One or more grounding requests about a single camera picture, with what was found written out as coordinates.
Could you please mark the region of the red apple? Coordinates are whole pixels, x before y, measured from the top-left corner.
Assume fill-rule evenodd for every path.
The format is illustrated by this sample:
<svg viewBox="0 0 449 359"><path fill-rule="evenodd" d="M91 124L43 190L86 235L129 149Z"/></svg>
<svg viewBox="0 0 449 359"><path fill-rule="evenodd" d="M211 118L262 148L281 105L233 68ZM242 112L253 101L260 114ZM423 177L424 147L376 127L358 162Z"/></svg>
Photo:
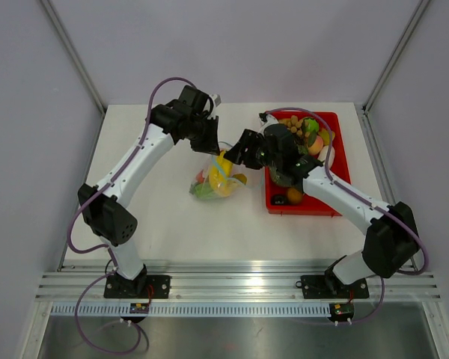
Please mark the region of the red apple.
<svg viewBox="0 0 449 359"><path fill-rule="evenodd" d="M195 181L196 181L196 183L198 183L198 184L202 184L202 183L206 182L206 178L205 178L205 176L204 176L204 172L203 172L203 171L200 171L200 172L196 175Z"/></svg>

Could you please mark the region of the yellow banana bunch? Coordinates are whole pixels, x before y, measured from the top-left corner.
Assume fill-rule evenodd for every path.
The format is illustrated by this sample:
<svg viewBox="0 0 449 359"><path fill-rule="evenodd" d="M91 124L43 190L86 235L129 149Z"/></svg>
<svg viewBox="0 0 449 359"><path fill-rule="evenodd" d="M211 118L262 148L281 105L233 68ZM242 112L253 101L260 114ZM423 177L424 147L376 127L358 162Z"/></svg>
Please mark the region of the yellow banana bunch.
<svg viewBox="0 0 449 359"><path fill-rule="evenodd" d="M231 176L233 163L225 158L225 153L222 150L213 157L208 171L210 185L221 197L229 197L239 188L237 179Z"/></svg>

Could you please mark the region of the clear zip top bag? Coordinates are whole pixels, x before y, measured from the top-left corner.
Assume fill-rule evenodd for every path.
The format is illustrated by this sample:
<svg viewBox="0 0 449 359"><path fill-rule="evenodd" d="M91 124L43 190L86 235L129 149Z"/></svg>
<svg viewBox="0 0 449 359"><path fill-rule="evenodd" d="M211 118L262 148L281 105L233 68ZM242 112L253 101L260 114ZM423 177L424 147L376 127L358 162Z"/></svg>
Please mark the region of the clear zip top bag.
<svg viewBox="0 0 449 359"><path fill-rule="evenodd" d="M220 154L210 155L192 181L189 193L198 200L221 200L244 189L255 190L263 184L263 174L225 158L231 144L219 142Z"/></svg>

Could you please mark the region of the green leafy vegetable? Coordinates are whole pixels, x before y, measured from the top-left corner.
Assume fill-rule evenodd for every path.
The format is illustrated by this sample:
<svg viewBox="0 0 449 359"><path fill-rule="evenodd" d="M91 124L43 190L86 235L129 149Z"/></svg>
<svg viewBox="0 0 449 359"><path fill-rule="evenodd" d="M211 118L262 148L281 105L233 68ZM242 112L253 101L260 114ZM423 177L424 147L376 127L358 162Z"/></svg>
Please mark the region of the green leafy vegetable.
<svg viewBox="0 0 449 359"><path fill-rule="evenodd" d="M215 200L221 197L213 190L208 182L193 183L189 189L189 193L198 200Z"/></svg>

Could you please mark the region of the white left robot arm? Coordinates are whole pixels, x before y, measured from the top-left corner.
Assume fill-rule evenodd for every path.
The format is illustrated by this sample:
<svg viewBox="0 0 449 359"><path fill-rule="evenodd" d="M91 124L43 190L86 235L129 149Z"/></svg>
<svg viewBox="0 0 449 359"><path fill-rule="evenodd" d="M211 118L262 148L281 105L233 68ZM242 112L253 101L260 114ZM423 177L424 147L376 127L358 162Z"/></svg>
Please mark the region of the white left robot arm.
<svg viewBox="0 0 449 359"><path fill-rule="evenodd" d="M105 298L168 297L171 279L147 273L132 240L138 221L127 207L153 166L177 142L189 141L197 153L219 154L220 102L217 94L185 86L178 98L150 110L144 131L108 175L78 190L84 223L99 236L114 265L106 274Z"/></svg>

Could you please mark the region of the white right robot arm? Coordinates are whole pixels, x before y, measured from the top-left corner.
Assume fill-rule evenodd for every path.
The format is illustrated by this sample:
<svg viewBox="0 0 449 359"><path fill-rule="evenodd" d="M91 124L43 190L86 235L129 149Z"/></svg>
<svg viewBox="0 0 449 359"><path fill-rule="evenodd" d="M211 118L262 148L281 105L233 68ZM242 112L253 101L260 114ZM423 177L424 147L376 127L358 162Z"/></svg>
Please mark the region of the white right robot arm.
<svg viewBox="0 0 449 359"><path fill-rule="evenodd" d="M245 130L224 158L250 169L276 170L292 187L330 206L364 234L360 251L341 257L326 269L325 288L333 296L342 296L363 278L390 278L420 248L409 206L366 197L318 159L302 155L292 134L280 123L266 126L262 132Z"/></svg>

